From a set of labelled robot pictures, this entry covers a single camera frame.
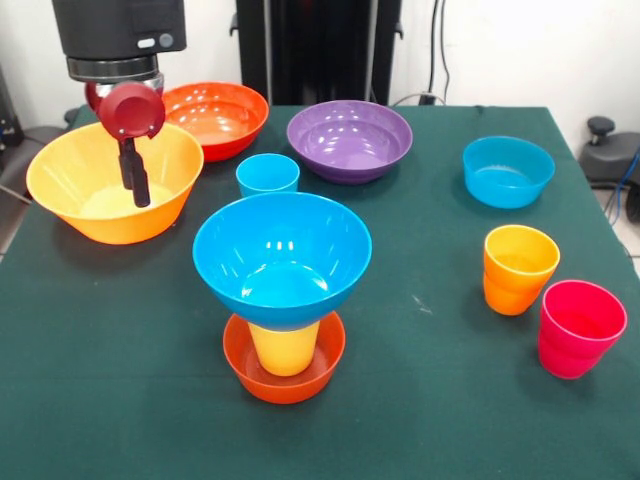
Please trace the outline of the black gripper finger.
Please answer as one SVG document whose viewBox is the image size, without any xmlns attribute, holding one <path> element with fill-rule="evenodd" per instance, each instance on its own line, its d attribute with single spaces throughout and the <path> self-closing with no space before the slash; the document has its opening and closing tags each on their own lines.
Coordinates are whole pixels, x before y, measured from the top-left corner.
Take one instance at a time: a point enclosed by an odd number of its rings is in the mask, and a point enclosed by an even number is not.
<svg viewBox="0 0 640 480">
<path fill-rule="evenodd" d="M 144 168 L 143 159 L 137 152 L 135 141 L 133 138 L 125 139 L 128 147 L 128 159 L 130 163 L 130 173 L 133 189 L 134 203 L 138 208 L 144 208 L 150 205 L 150 192 L 148 185 L 148 177 Z"/>
<path fill-rule="evenodd" d="M 118 147 L 119 147 L 118 159 L 119 159 L 119 165 L 121 169 L 123 186 L 127 190 L 132 190 L 133 186 L 132 186 L 132 180 L 131 180 L 130 163 L 129 163 L 128 154 L 127 154 L 128 147 L 127 147 L 126 141 L 125 140 L 119 141 Z"/>
</svg>

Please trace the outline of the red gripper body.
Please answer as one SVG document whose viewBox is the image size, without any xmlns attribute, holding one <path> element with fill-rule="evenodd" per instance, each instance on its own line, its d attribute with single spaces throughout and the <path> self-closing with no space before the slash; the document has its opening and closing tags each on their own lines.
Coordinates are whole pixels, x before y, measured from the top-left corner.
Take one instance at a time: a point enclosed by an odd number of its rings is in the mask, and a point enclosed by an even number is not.
<svg viewBox="0 0 640 480">
<path fill-rule="evenodd" d="M 85 97 L 104 129 L 116 140 L 146 136 L 162 129 L 165 107 L 157 90 L 141 82 L 87 83 Z"/>
</svg>

